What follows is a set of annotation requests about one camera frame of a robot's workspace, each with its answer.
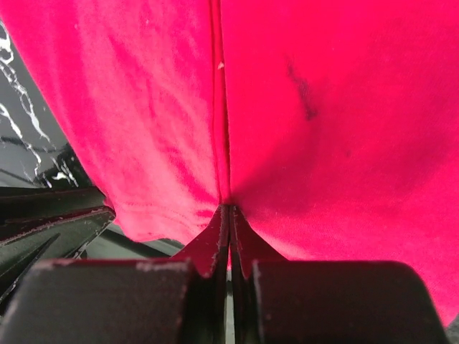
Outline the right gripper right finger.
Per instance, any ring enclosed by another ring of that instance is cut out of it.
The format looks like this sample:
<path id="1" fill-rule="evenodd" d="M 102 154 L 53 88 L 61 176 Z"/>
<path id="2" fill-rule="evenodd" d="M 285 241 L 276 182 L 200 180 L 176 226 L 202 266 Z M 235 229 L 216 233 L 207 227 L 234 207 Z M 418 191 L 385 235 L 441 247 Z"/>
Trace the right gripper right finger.
<path id="1" fill-rule="evenodd" d="M 420 276 L 393 261 L 292 261 L 229 208 L 237 343 L 446 343 Z"/>

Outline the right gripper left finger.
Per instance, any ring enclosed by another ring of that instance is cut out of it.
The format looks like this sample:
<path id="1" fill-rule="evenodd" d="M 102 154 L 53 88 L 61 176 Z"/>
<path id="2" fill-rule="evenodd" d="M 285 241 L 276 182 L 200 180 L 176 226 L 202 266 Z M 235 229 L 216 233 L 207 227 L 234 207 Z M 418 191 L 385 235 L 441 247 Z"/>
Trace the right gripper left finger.
<path id="1" fill-rule="evenodd" d="M 44 260 L 1 323 L 3 343 L 223 343 L 229 208 L 169 258 Z"/>

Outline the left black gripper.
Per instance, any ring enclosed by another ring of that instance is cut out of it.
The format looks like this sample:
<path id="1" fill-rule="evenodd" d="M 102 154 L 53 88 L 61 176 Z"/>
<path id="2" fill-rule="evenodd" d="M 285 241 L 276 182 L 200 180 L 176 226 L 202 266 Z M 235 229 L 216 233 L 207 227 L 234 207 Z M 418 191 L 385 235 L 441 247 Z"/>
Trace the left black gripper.
<path id="1" fill-rule="evenodd" d="M 1 188 L 1 304 L 43 259 L 77 259 L 115 219 L 96 188 Z"/>

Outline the bright pink t shirt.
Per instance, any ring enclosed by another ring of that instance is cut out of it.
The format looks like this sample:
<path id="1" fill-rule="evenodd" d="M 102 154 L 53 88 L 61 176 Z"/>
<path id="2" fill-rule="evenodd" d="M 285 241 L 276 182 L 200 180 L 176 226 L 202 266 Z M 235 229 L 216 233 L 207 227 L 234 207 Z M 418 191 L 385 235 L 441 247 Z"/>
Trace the bright pink t shirt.
<path id="1" fill-rule="evenodd" d="M 456 1 L 3 1 L 124 233 L 218 205 L 291 259 L 390 259 L 458 314 Z"/>

